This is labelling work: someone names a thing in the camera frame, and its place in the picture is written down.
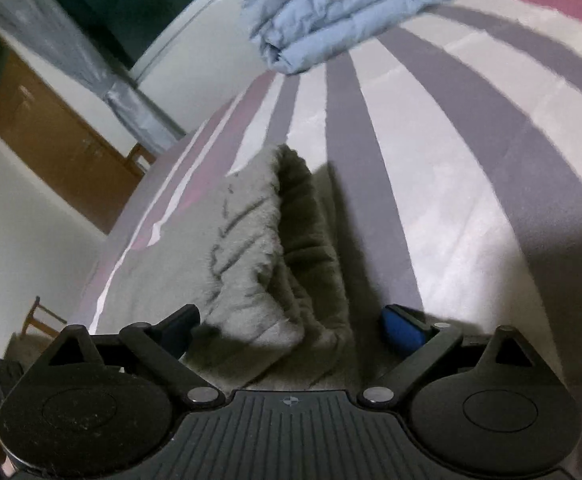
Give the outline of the striped bed sheet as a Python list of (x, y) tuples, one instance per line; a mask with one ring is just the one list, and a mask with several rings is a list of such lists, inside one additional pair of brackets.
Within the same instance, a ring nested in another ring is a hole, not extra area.
[(123, 261), (266, 143), (319, 177), (358, 313), (513, 324), (582, 385), (582, 0), (455, 0), (256, 77), (155, 162), (75, 321), (95, 326)]

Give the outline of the wooden chair near door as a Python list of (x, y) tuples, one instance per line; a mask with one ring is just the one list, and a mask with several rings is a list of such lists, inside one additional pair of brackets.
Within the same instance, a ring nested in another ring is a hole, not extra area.
[(142, 144), (136, 143), (125, 159), (125, 166), (133, 174), (142, 177), (151, 169), (154, 161), (154, 154), (150, 153)]

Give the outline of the left grey curtain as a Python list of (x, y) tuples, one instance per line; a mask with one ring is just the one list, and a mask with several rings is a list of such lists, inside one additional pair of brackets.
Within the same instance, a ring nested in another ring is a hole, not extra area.
[(98, 96), (151, 153), (164, 153), (184, 138), (184, 131), (106, 60), (57, 0), (0, 0), (0, 28)]

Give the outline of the brown wooden door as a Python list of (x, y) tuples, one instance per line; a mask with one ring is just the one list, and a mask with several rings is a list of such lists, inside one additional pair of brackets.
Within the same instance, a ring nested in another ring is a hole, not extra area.
[(0, 36), (0, 138), (34, 174), (108, 233), (140, 171), (78, 116)]

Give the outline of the grey pants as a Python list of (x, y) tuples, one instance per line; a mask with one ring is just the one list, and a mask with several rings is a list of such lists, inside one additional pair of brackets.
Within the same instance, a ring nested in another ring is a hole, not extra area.
[(353, 390), (389, 362), (349, 297), (313, 175), (285, 145), (173, 214), (154, 244), (126, 254), (102, 299), (98, 334), (197, 307), (183, 363), (224, 392)]

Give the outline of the wooden chair at left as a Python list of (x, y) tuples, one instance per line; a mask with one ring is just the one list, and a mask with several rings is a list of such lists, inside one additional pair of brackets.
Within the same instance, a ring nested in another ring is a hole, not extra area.
[(67, 321), (64, 318), (45, 307), (41, 302), (41, 297), (36, 296), (24, 318), (20, 335), (37, 333), (54, 339), (66, 325)]

